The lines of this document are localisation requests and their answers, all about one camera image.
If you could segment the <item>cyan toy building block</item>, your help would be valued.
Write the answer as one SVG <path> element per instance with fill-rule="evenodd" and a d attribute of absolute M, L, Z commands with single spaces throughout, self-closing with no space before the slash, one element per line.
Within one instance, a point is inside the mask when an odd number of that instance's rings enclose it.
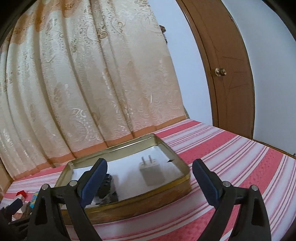
<path fill-rule="evenodd" d="M 32 195 L 32 198 L 30 200 L 30 208 L 31 209 L 34 208 L 34 205 L 35 205 L 35 202 L 37 200 L 38 194 L 39 194 L 39 192 L 37 191 L 37 192 L 33 193 L 33 195 Z"/>

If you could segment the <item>black hair comb brush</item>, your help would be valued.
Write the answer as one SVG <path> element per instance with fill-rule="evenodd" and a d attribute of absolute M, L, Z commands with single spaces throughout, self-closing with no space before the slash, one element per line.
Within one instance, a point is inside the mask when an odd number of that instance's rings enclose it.
<path fill-rule="evenodd" d="M 96 205 L 107 205 L 118 202 L 118 195 L 116 192 L 113 177 L 106 174 L 102 184 L 93 199 Z"/>

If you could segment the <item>white USB charger plug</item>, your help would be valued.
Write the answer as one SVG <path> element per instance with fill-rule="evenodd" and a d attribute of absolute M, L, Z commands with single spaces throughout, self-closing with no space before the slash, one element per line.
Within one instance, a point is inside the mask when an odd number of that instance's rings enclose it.
<path fill-rule="evenodd" d="M 139 171 L 147 186 L 161 185 L 165 182 L 165 177 L 159 163 L 149 155 L 149 159 L 142 161 L 139 164 Z"/>

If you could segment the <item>white red cap bottle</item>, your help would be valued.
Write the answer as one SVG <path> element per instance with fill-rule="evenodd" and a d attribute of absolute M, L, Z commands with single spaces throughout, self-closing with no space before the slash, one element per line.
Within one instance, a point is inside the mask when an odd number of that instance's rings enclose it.
<path fill-rule="evenodd" d="M 26 204 L 26 197 L 27 197 L 27 194 L 26 192 L 24 192 L 24 190 L 22 191 L 19 191 L 15 198 L 14 198 L 14 201 L 17 200 L 17 199 L 20 199 L 23 203 L 22 207 L 20 207 L 18 209 L 18 211 L 13 215 L 13 220 L 18 220 L 20 218 L 22 218 L 22 216 L 25 214 L 26 212 L 26 209 L 27 209 L 27 204 Z"/>

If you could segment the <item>red white striped cloth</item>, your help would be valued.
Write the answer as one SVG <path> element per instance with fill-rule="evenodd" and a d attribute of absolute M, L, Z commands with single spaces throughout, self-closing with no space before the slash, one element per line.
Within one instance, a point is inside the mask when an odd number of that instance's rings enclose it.
<path fill-rule="evenodd" d="M 189 166 L 200 158 L 221 180 L 262 193 L 272 240 L 281 240 L 295 219 L 295 159 L 259 142 L 187 119 L 156 131 Z M 197 240 L 215 209 L 194 177 L 179 200 L 129 219 L 97 224 L 103 240 Z"/>

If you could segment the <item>gold metal tin tray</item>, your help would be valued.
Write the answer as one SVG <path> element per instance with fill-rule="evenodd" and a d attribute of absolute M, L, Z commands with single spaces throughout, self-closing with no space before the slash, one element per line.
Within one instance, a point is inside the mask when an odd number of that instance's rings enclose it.
<path fill-rule="evenodd" d="M 142 157 L 149 155 L 159 163 L 165 182 L 147 186 L 140 171 Z M 91 223 L 101 224 L 132 218 L 168 205 L 191 191 L 188 165 L 158 136 L 148 134 L 69 162 L 56 186 L 65 186 L 91 169 L 99 158 L 107 161 L 107 173 L 113 177 L 118 202 L 92 204 L 85 211 Z"/>

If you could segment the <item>cream patterned curtain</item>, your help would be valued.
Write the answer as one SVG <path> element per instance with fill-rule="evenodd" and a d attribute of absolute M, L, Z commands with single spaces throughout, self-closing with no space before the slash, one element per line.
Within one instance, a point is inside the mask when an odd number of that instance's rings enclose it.
<path fill-rule="evenodd" d="M 148 1 L 1 1 L 1 160 L 13 179 L 185 118 Z"/>

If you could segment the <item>brass door knob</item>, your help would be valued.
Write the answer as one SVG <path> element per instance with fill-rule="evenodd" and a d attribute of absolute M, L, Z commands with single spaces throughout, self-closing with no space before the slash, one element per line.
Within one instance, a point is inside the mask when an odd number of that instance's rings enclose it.
<path fill-rule="evenodd" d="M 224 68 L 215 68 L 214 73 L 216 74 L 217 77 L 227 75 L 226 69 L 224 69 Z"/>

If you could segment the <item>brown wooden door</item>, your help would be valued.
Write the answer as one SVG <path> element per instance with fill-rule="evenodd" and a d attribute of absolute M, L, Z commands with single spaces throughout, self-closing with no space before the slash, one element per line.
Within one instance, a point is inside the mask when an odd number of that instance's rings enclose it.
<path fill-rule="evenodd" d="M 245 44 L 222 1 L 178 1 L 204 66 L 213 126 L 252 139 L 254 81 Z M 215 68 L 226 69 L 217 77 Z"/>

